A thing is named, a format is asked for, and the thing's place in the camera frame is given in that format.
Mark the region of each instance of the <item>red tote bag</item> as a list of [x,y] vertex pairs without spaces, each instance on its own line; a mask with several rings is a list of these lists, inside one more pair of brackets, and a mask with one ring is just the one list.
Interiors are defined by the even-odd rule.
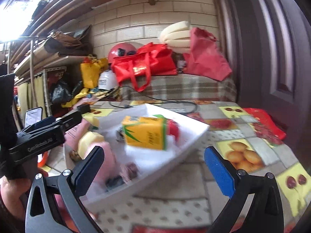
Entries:
[[[116,74],[117,82],[130,79],[138,92],[150,84],[152,75],[176,75],[176,66],[171,58],[172,50],[166,44],[149,43],[137,50],[137,54],[115,57],[111,70]],[[146,84],[138,87],[136,76],[146,76]]]
[[187,62],[185,74],[201,75],[222,81],[232,70],[218,51],[213,34],[200,28],[190,32],[190,54],[183,54]]

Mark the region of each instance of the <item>white helmet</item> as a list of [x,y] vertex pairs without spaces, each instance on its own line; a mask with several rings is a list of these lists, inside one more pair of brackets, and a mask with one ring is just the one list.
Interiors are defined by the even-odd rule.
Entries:
[[102,72],[98,79],[98,88],[110,90],[118,86],[116,75],[111,70]]

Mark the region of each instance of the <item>bright light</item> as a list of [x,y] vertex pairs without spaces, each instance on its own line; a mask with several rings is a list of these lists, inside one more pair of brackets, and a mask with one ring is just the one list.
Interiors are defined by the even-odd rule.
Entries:
[[6,10],[0,11],[0,41],[18,38],[30,23],[40,1],[14,1]]

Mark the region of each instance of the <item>human hand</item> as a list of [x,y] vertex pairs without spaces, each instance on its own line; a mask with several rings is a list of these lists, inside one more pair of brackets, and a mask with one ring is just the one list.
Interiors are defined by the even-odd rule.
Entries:
[[8,180],[5,176],[1,179],[0,192],[7,210],[17,219],[25,220],[25,209],[20,196],[31,187],[29,179]]

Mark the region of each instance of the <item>plaid blanket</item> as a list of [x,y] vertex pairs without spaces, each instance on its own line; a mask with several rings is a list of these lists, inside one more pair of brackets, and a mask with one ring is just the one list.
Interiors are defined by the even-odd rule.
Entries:
[[[146,82],[143,76],[137,77],[136,80],[139,86]],[[129,80],[122,82],[122,86],[133,87]],[[147,97],[143,97],[129,88],[122,88],[121,94],[124,101],[148,100]],[[230,102],[236,100],[236,88],[232,78],[229,77],[220,82],[190,74],[152,76],[150,85],[142,94],[166,100]]]

